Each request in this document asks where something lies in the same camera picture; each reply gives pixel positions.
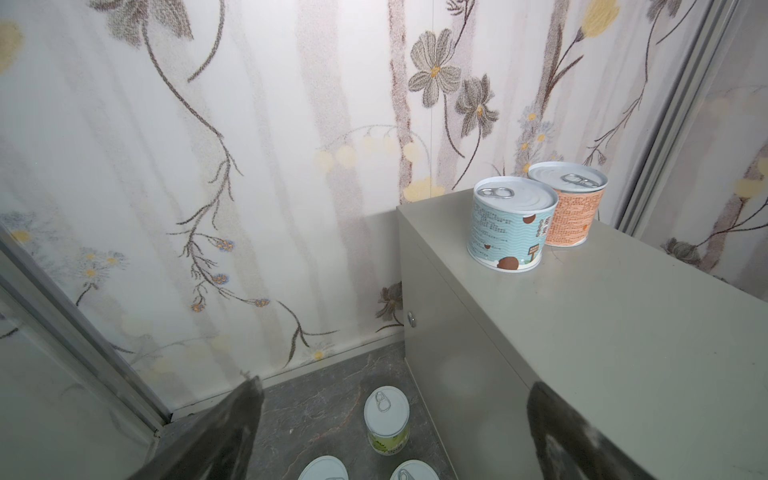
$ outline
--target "cabinet top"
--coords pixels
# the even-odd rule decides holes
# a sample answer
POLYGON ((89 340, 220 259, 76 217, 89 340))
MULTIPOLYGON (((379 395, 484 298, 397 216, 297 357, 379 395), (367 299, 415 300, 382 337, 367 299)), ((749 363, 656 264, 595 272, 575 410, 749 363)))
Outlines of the cabinet top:
POLYGON ((466 250, 471 190, 398 211, 526 384, 649 473, 768 473, 768 303, 599 222, 530 272, 496 272, 466 250))

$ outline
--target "cabinet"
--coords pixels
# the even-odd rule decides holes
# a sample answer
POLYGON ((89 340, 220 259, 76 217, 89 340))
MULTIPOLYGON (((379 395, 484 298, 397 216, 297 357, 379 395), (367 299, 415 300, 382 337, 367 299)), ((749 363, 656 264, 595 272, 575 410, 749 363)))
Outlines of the cabinet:
POLYGON ((655 478, 768 472, 768 303, 596 223, 499 273, 466 251, 470 190, 398 208, 406 361, 461 480, 542 478, 542 381, 655 478))

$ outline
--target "pull tab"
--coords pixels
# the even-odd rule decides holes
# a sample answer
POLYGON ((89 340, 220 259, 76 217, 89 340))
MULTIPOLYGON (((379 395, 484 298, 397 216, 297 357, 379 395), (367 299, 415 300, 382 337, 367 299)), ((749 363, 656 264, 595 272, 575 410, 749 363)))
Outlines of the pull tab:
POLYGON ((415 480, 415 478, 413 478, 413 475, 411 475, 408 470, 401 468, 400 471, 397 472, 397 480, 415 480))
POLYGON ((569 184, 581 185, 582 187, 595 188, 600 187, 600 184, 594 180, 590 180, 586 177, 582 177, 577 174, 567 174, 560 177, 561 180, 568 182, 569 184))
POLYGON ((515 192, 511 188, 497 187, 497 188, 481 188, 478 190, 483 197, 494 198, 512 198, 515 196, 515 192))
POLYGON ((386 412, 391 406, 392 402, 386 398, 384 392, 376 392, 376 408, 378 408, 380 412, 386 412))

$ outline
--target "marble floor tile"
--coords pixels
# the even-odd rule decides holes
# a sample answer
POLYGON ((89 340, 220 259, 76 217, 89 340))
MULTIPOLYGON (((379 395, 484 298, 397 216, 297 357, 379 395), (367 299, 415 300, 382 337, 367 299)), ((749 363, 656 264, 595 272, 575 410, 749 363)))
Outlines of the marble floor tile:
MULTIPOLYGON (((350 480, 389 480, 395 467, 411 458, 430 464, 441 480, 455 480, 404 356, 400 342, 266 389, 247 478, 296 480, 313 459, 333 455, 344 463, 350 480), (362 416, 368 395, 384 385, 401 389, 411 406, 410 440, 391 457, 370 446, 362 416)), ((204 414, 166 427, 158 453, 204 414)))

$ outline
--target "wall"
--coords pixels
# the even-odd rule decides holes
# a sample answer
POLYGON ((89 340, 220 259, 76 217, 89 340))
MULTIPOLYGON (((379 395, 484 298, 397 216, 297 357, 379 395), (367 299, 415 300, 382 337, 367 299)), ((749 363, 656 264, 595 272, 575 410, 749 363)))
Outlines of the wall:
POLYGON ((182 406, 402 328, 400 203, 565 160, 615 222, 707 6, 6 2, 0 222, 182 406))
POLYGON ((768 300, 768 4, 740 3, 642 240, 768 300))

